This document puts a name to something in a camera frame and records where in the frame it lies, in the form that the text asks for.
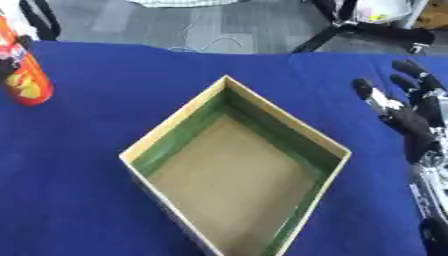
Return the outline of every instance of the robotic hand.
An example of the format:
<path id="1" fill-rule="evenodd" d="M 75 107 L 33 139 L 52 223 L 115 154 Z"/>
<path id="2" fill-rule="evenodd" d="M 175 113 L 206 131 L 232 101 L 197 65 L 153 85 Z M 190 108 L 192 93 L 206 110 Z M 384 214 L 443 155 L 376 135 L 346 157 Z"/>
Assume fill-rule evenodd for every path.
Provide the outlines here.
<path id="1" fill-rule="evenodd" d="M 390 76 L 408 103 L 386 97 L 365 79 L 355 79 L 352 85 L 382 122 L 404 136 L 412 164 L 410 188 L 424 218 L 423 243 L 429 256 L 448 255 L 448 92 L 415 62 L 394 61 L 392 67 L 416 80 Z"/>

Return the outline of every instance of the blue tablecloth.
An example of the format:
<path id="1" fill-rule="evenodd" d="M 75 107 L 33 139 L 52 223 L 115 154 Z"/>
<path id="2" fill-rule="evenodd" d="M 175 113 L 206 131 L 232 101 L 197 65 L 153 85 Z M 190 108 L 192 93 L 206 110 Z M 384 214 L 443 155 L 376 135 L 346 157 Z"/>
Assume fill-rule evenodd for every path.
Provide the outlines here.
<path id="1" fill-rule="evenodd" d="M 135 186 L 118 154 L 224 74 L 353 151 L 288 255 L 421 256 L 402 139 L 352 92 L 404 56 L 201 55 L 38 43 L 56 85 L 39 107 L 0 92 L 0 255 L 200 255 Z M 448 58 L 418 60 L 448 81 Z"/>

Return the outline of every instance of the can label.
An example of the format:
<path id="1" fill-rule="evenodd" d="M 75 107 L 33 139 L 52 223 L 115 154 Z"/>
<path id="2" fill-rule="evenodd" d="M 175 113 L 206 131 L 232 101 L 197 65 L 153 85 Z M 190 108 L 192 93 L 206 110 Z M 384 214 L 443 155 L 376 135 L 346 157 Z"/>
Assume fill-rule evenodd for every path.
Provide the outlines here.
<path id="1" fill-rule="evenodd" d="M 53 95 L 53 85 L 36 59 L 22 45 L 15 43 L 16 38 L 6 19 L 0 16 L 0 59 L 12 57 L 14 65 L 19 67 L 5 81 L 8 91 L 20 104 L 41 104 Z"/>

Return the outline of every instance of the cable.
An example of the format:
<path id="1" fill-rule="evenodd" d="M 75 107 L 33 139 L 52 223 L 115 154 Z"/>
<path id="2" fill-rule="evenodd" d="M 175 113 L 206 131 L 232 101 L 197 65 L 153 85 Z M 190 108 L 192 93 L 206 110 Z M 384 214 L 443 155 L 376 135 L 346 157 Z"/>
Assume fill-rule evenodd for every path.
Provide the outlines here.
<path id="1" fill-rule="evenodd" d="M 215 40 L 213 40 L 213 41 L 212 41 L 211 43 L 209 43 L 208 45 L 202 47 L 202 48 L 201 48 L 201 51 L 205 51 L 205 50 L 207 50 L 207 49 L 208 49 L 210 46 L 212 46 L 214 43 L 216 43 L 216 42 L 218 42 L 218 41 L 220 41 L 220 40 L 222 40 L 222 39 L 228 39 L 228 40 L 231 40 L 231 41 L 235 42 L 235 43 L 240 47 L 240 49 L 243 48 L 243 45 L 242 45 L 238 40 L 236 40 L 235 38 L 228 37 L 228 36 L 222 36 L 222 37 L 216 38 Z"/>
<path id="2" fill-rule="evenodd" d="M 184 39 L 184 41 L 187 41 L 187 32 L 194 26 L 195 24 L 190 23 L 188 26 L 186 26 L 183 30 L 182 30 L 182 38 Z M 236 43 L 240 49 L 243 48 L 243 45 L 241 44 L 241 42 L 239 42 L 238 40 L 236 40 L 235 38 L 232 37 L 228 37 L 228 36 L 221 36 L 219 38 L 216 38 L 215 40 L 211 41 L 209 44 L 207 44 L 206 46 L 202 47 L 202 48 L 194 48 L 194 47 L 190 47 L 190 46 L 173 46 L 168 48 L 169 51 L 173 51 L 176 49 L 179 50 L 183 50 L 183 51 L 190 51 L 190 52 L 197 52 L 197 53 L 204 53 L 210 46 L 212 46 L 213 44 L 215 44 L 218 41 L 221 41 L 223 39 L 227 39 L 230 41 L 233 41 L 234 43 Z"/>

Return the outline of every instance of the cardboard box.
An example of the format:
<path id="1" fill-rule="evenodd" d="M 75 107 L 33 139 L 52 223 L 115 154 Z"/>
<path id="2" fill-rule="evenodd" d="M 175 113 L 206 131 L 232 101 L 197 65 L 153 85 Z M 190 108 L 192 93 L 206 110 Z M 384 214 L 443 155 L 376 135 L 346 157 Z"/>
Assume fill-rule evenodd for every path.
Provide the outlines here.
<path id="1" fill-rule="evenodd" d="M 120 155 L 211 255 L 282 255 L 350 151 L 226 76 Z"/>

